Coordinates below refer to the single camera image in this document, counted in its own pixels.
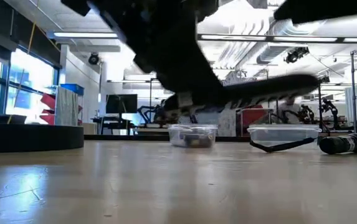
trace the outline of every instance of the round black platform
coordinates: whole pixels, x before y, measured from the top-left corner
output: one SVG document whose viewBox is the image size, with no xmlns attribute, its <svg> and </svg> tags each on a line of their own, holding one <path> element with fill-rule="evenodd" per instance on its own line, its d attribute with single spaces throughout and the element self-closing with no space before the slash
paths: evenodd
<svg viewBox="0 0 357 224">
<path fill-rule="evenodd" d="M 83 127 L 0 124 L 0 152 L 53 151 L 83 146 Z"/>
</svg>

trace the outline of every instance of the clear plastic container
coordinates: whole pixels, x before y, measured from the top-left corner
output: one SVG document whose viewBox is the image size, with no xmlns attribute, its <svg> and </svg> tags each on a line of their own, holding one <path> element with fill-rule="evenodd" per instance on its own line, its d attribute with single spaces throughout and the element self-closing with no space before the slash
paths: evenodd
<svg viewBox="0 0 357 224">
<path fill-rule="evenodd" d="M 247 131 L 253 142 L 270 147 L 306 138 L 317 138 L 321 129 L 318 125 L 313 124 L 258 124 L 250 125 Z M 315 148 L 317 140 L 300 147 Z"/>
<path fill-rule="evenodd" d="M 173 124 L 168 128 L 170 143 L 180 147 L 213 147 L 217 125 Z"/>
</svg>

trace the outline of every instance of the glass wall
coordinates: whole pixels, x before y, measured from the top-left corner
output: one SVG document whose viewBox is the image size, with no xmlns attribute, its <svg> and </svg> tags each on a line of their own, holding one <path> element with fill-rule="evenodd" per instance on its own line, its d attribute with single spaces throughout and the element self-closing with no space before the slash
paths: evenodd
<svg viewBox="0 0 357 224">
<path fill-rule="evenodd" d="M 45 123 L 39 115 L 49 108 L 40 100 L 43 93 L 50 92 L 47 87 L 57 84 L 54 79 L 53 66 L 17 49 L 11 54 L 10 67 L 0 62 L 0 113 L 24 115 L 26 122 Z"/>
</svg>

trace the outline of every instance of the wooden floor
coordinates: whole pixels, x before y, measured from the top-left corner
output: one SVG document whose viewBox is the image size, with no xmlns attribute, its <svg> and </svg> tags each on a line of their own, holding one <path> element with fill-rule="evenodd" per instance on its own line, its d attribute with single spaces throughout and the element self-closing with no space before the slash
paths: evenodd
<svg viewBox="0 0 357 224">
<path fill-rule="evenodd" d="M 357 223 L 357 155 L 87 141 L 0 154 L 0 223 Z"/>
</svg>

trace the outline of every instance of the black strap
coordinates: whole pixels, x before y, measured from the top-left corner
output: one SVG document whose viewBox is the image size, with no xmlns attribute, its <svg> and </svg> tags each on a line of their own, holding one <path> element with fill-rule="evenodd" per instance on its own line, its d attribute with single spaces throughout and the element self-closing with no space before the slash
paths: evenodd
<svg viewBox="0 0 357 224">
<path fill-rule="evenodd" d="M 265 152 L 268 152 L 268 153 L 271 153 L 271 152 L 278 152 L 278 151 L 284 151 L 284 150 L 287 150 L 287 149 L 291 149 L 291 148 L 295 148 L 295 147 L 298 147 L 298 146 L 302 146 L 304 144 L 308 144 L 308 143 L 311 143 L 315 140 L 316 138 L 306 138 L 306 139 L 303 139 L 301 141 L 295 141 L 295 142 L 290 142 L 290 143 L 285 143 L 285 144 L 280 144 L 280 145 L 277 145 L 277 146 L 270 146 L 270 147 L 267 147 L 267 146 L 263 146 L 263 145 L 260 145 L 256 142 L 253 142 L 253 141 L 250 141 L 250 145 L 253 146 L 253 147 L 256 147 L 256 148 L 259 148 Z"/>
</svg>

